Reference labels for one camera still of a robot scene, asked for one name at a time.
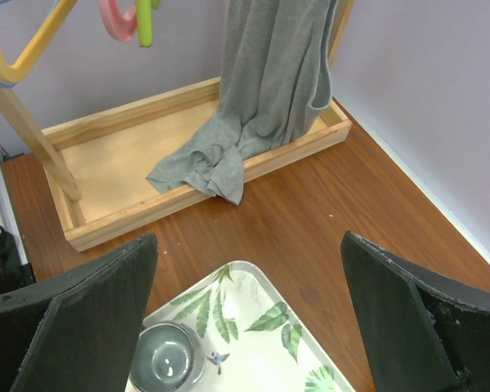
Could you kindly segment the green hanger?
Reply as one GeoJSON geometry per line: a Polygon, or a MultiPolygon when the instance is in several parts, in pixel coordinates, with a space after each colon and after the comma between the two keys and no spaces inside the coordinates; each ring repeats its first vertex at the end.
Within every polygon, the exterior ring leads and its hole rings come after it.
{"type": "Polygon", "coordinates": [[[161,0],[135,0],[136,21],[139,43],[141,47],[151,47],[154,41],[153,12],[161,0]]]}

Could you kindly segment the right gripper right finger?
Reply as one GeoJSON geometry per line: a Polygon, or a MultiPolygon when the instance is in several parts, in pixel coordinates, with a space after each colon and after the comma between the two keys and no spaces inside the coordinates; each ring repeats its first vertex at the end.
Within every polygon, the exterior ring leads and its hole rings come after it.
{"type": "Polygon", "coordinates": [[[490,292],[350,231],[341,259],[377,391],[490,391],[490,292]]]}

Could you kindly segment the pink plastic hanger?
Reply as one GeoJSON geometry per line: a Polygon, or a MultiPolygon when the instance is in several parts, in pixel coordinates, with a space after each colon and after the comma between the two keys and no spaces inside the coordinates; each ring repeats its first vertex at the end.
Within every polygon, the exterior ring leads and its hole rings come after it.
{"type": "Polygon", "coordinates": [[[137,30],[136,6],[122,11],[116,0],[97,1],[103,25],[111,38],[119,42],[129,42],[137,30]]]}

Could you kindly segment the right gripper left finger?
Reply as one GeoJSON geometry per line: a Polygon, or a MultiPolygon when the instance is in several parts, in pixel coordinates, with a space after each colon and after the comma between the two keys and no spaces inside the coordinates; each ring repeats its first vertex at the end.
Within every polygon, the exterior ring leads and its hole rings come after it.
{"type": "Polygon", "coordinates": [[[158,261],[143,234],[0,295],[0,391],[123,391],[158,261]]]}

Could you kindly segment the grey tank top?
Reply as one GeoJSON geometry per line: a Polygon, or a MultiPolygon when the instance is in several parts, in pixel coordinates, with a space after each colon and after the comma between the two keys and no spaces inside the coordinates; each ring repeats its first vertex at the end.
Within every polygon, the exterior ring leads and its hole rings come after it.
{"type": "Polygon", "coordinates": [[[335,1],[232,1],[218,106],[147,181],[190,185],[238,205],[244,163],[304,136],[332,102],[327,63],[335,1]]]}

